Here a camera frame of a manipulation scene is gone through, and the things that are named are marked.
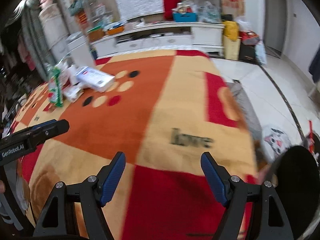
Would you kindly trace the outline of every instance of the blue gripper pad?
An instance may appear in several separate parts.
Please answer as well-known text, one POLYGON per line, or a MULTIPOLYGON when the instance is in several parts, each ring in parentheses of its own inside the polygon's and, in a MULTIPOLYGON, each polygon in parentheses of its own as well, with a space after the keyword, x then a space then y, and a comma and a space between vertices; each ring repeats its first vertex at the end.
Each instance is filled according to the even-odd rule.
POLYGON ((220 179, 218 173, 212 166, 208 157, 204 153, 201 155, 200 163, 205 178, 208 181, 208 184, 216 201, 220 202, 225 207, 228 203, 228 200, 225 195, 224 184, 222 183, 222 180, 220 179))
POLYGON ((125 168, 125 155, 121 153, 102 186, 100 204, 104 207, 111 201, 125 168))

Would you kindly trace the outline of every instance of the tissue package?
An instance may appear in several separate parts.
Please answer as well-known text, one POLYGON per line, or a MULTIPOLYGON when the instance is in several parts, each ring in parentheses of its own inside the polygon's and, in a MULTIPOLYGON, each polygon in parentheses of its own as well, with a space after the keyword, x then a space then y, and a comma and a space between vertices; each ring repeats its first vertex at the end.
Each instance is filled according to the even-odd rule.
POLYGON ((79 70, 76 78, 79 82, 100 93, 105 92, 115 81, 114 76, 90 67, 79 70))

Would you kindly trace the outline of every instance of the finger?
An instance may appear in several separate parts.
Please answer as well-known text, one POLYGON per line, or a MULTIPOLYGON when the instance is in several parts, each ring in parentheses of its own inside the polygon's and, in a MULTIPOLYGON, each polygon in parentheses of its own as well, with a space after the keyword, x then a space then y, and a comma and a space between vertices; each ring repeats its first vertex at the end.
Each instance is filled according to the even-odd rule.
POLYGON ((5 192, 5 185, 4 183, 0 180, 0 194, 5 192))

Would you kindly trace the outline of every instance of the white towel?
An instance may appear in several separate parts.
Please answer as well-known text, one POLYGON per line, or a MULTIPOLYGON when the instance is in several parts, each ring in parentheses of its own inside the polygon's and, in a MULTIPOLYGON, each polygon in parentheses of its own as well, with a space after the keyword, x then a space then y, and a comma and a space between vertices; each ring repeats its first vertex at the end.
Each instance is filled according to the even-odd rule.
POLYGON ((164 12, 164 0, 116 0, 121 20, 164 12))

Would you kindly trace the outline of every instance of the metal screw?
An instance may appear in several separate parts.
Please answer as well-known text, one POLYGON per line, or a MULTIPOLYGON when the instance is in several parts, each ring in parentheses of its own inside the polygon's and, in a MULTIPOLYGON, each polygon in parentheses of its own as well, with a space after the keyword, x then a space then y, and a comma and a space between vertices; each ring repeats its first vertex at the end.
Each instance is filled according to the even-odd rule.
POLYGON ((96 176, 90 176, 90 177, 88 178, 88 181, 89 181, 89 182, 95 182, 96 179, 97 179, 96 176))
POLYGON ((231 176, 231 180, 232 180, 233 182, 239 182, 239 181, 240 181, 240 178, 239 178, 238 176, 236 176, 236 175, 233 175, 233 176, 231 176))
POLYGON ((266 187, 271 187, 272 186, 272 183, 270 182, 270 181, 265 181, 264 183, 263 183, 266 187))
POLYGON ((62 186, 63 186, 63 182, 62 181, 60 181, 60 182, 58 182, 56 184, 56 188, 62 188, 62 186))

